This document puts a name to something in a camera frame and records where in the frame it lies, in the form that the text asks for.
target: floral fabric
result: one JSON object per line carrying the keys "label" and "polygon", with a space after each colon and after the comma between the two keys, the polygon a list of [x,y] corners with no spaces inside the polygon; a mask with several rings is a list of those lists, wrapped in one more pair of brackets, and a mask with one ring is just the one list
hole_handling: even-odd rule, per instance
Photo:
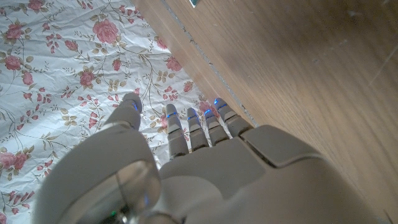
{"label": "floral fabric", "polygon": [[159,167],[169,160],[165,105],[184,127],[187,108],[202,120],[214,109],[128,0],[5,0],[0,21],[1,224],[30,223],[42,181],[124,94],[141,97]]}

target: blue led light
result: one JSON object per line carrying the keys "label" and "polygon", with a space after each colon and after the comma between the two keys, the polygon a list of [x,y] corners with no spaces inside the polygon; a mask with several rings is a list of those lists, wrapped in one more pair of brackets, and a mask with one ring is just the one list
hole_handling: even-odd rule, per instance
{"label": "blue led light", "polygon": [[172,116],[173,114],[177,114],[177,113],[174,112],[174,113],[172,113],[172,114],[169,114],[169,115],[167,115],[167,118],[169,118],[169,116]]}

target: pink rose print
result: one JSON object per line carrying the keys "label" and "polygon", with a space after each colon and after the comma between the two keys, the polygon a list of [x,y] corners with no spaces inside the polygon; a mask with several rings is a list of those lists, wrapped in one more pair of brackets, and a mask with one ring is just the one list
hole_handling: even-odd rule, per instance
{"label": "pink rose print", "polygon": [[125,10],[124,10],[124,6],[123,5],[121,5],[120,7],[119,7],[119,9],[120,9],[120,11],[124,14],[124,12],[125,12]]}
{"label": "pink rose print", "polygon": [[95,23],[93,32],[97,34],[99,41],[102,43],[112,44],[116,40],[119,30],[112,22],[105,19],[103,22]]}
{"label": "pink rose print", "polygon": [[24,71],[22,81],[24,82],[25,85],[31,85],[33,83],[32,74],[30,74],[30,72],[28,71]]}
{"label": "pink rose print", "polygon": [[13,212],[14,215],[17,215],[17,213],[19,212],[18,208],[12,208],[11,211]]}
{"label": "pink rose print", "polygon": [[133,91],[133,93],[139,95],[139,88],[136,88],[136,89]]}
{"label": "pink rose print", "polygon": [[170,91],[172,91],[172,89],[173,89],[173,88],[172,88],[171,86],[169,86],[169,87],[167,87],[167,89],[165,89],[164,91],[165,91],[165,92],[170,92]]}
{"label": "pink rose print", "polygon": [[157,45],[161,48],[161,49],[166,49],[167,47],[166,47],[166,45],[163,43],[163,40],[162,39],[157,39]]}
{"label": "pink rose print", "polygon": [[0,224],[7,224],[7,216],[0,212]]}
{"label": "pink rose print", "polygon": [[88,121],[88,128],[92,128],[95,124],[97,123],[97,120],[90,118],[90,120]]}
{"label": "pink rose print", "polygon": [[44,28],[44,30],[49,30],[50,29],[49,25],[46,22],[43,23],[42,27]]}
{"label": "pink rose print", "polygon": [[33,9],[35,12],[39,12],[39,9],[43,6],[42,0],[29,0],[28,8]]}
{"label": "pink rose print", "polygon": [[47,40],[51,40],[52,38],[54,38],[54,34],[48,35],[45,37]]}
{"label": "pink rose print", "polygon": [[50,160],[50,161],[48,161],[48,162],[45,162],[45,163],[44,163],[44,166],[45,166],[45,167],[49,167],[51,164],[52,164],[52,160]]}
{"label": "pink rose print", "polygon": [[167,65],[168,69],[171,69],[176,72],[181,70],[181,68],[182,68],[182,66],[179,64],[177,59],[175,59],[173,56],[171,56],[167,59],[166,65]]}
{"label": "pink rose print", "polygon": [[15,169],[22,169],[22,167],[25,164],[26,159],[27,159],[27,156],[24,153],[16,155],[16,161],[14,163]]}
{"label": "pink rose print", "polygon": [[30,194],[29,194],[29,196],[27,197],[28,199],[30,199],[31,198],[31,196],[33,196],[33,194],[35,194],[35,192],[34,191],[32,191]]}
{"label": "pink rose print", "polygon": [[76,52],[77,52],[77,49],[78,49],[78,47],[79,47],[79,46],[76,44],[75,41],[70,41],[70,40],[66,40],[66,41],[65,41],[65,46],[67,46],[69,50],[71,50],[71,51],[76,51]]}
{"label": "pink rose print", "polygon": [[24,98],[29,99],[32,96],[31,93],[24,93]]}
{"label": "pink rose print", "polygon": [[14,165],[16,159],[17,158],[10,152],[0,153],[0,163],[3,169],[8,169],[10,166]]}
{"label": "pink rose print", "polygon": [[19,70],[21,68],[19,58],[12,55],[6,57],[6,68],[8,70]]}
{"label": "pink rose print", "polygon": [[160,123],[162,124],[162,128],[166,129],[167,128],[167,118],[166,115],[160,116]]}
{"label": "pink rose print", "polygon": [[211,112],[213,112],[217,118],[220,117],[216,108],[214,106],[210,106],[210,104],[205,101],[199,102],[199,110],[201,110],[202,113],[204,113],[206,110],[211,110]]}
{"label": "pink rose print", "polygon": [[25,193],[25,195],[21,198],[21,202],[23,201],[23,200],[25,200],[26,199],[26,197],[29,195],[29,193],[28,192],[26,192]]}
{"label": "pink rose print", "polygon": [[21,25],[10,24],[7,30],[7,39],[18,39],[22,34],[21,27]]}
{"label": "pink rose print", "polygon": [[22,197],[22,196],[17,195],[17,196],[15,197],[15,199],[14,199],[13,205],[15,205],[21,197]]}
{"label": "pink rose print", "polygon": [[13,190],[13,191],[10,193],[10,200],[9,200],[9,202],[14,198],[14,196],[15,196],[15,190]]}
{"label": "pink rose print", "polygon": [[115,59],[115,60],[113,61],[113,63],[112,63],[113,69],[114,69],[115,71],[119,71],[120,65],[121,65],[121,64],[122,64],[122,61],[120,61],[120,58]]}
{"label": "pink rose print", "polygon": [[186,83],[184,83],[184,92],[189,92],[192,90],[193,87],[193,82],[191,81],[187,81]]}
{"label": "pink rose print", "polygon": [[18,125],[18,126],[17,126],[17,130],[18,130],[18,131],[21,130],[23,126],[24,126],[24,124]]}
{"label": "pink rose print", "polygon": [[91,85],[91,81],[94,79],[94,74],[92,72],[83,72],[80,77],[80,84],[83,86]]}
{"label": "pink rose print", "polygon": [[[178,94],[177,91],[176,91],[176,90],[173,90],[173,88],[172,88],[171,86],[167,87],[167,89],[165,89],[164,91],[165,91],[165,93],[168,93],[168,94],[169,94],[169,99],[170,99],[171,101],[173,101],[174,99],[177,99],[177,98],[178,98],[178,96],[177,96],[177,94]],[[163,99],[164,99],[164,100],[167,99],[167,95],[166,95],[166,94],[163,94]]]}

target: rose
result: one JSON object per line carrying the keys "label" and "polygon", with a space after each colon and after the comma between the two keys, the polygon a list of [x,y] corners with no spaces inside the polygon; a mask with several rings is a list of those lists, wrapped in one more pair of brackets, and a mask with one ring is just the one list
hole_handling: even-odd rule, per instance
{"label": "rose", "polygon": [[171,69],[176,72],[181,70],[181,68],[182,68],[182,66],[179,64],[177,59],[175,59],[173,56],[171,56],[167,59],[166,65],[167,65],[168,69]]}
{"label": "rose", "polygon": [[121,6],[119,7],[119,9],[120,9],[120,11],[121,11],[123,14],[126,12],[123,5],[121,5]]}
{"label": "rose", "polygon": [[120,58],[115,59],[115,60],[113,61],[113,63],[112,63],[113,69],[114,69],[115,71],[119,71],[120,65],[121,65],[121,64],[122,64],[122,61],[120,61]]}
{"label": "rose", "polygon": [[16,215],[19,212],[18,208],[12,208],[11,211],[13,212],[14,215]]}
{"label": "rose", "polygon": [[91,85],[91,81],[94,79],[94,74],[92,72],[83,72],[80,77],[80,84],[83,86]]}
{"label": "rose", "polygon": [[96,123],[97,123],[97,120],[95,120],[95,119],[93,119],[93,118],[90,118],[90,119],[88,120],[88,128],[89,128],[89,129],[92,128]]}
{"label": "rose", "polygon": [[42,0],[29,0],[27,7],[33,10],[39,10],[43,6]]}
{"label": "rose", "polygon": [[65,46],[67,46],[69,50],[76,51],[76,52],[77,52],[77,49],[79,48],[79,46],[76,44],[75,41],[70,41],[70,40],[65,41]]}
{"label": "rose", "polygon": [[22,34],[21,27],[21,25],[10,24],[8,26],[7,39],[18,39]]}
{"label": "rose", "polygon": [[14,165],[15,161],[16,157],[13,155],[13,153],[0,153],[0,163],[2,164],[4,169],[10,168],[10,166]]}
{"label": "rose", "polygon": [[50,27],[49,27],[49,24],[48,23],[43,23],[43,26],[42,27],[44,27],[44,30],[49,30],[50,29]]}
{"label": "rose", "polygon": [[8,70],[19,70],[21,62],[19,61],[19,58],[10,55],[6,57],[6,67]]}
{"label": "rose", "polygon": [[32,96],[31,93],[24,93],[24,98],[29,99]]}
{"label": "rose", "polygon": [[16,161],[14,163],[15,169],[22,169],[26,159],[27,159],[27,156],[24,153],[16,155]]}
{"label": "rose", "polygon": [[166,115],[162,115],[160,117],[160,123],[162,124],[162,128],[166,129],[167,128],[167,118]]}
{"label": "rose", "polygon": [[97,34],[99,41],[102,43],[112,44],[116,40],[119,30],[112,22],[105,19],[103,22],[95,23],[93,32]]}
{"label": "rose", "polygon": [[28,71],[24,71],[24,76],[22,77],[22,81],[25,85],[31,85],[33,83],[32,74]]}
{"label": "rose", "polygon": [[7,223],[7,216],[0,212],[0,224],[6,224],[6,223]]}
{"label": "rose", "polygon": [[193,82],[187,81],[184,83],[184,92],[189,92],[192,90]]}
{"label": "rose", "polygon": [[162,39],[157,39],[157,45],[161,48],[161,49],[166,49],[166,45],[163,43]]}

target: wooden surface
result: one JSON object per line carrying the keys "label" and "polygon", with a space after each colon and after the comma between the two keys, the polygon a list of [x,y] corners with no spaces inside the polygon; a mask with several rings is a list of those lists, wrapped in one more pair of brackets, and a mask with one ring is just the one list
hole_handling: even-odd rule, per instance
{"label": "wooden surface", "polygon": [[[231,103],[160,0],[132,1],[201,91]],[[166,3],[257,123],[323,152],[398,223],[397,1]]]}

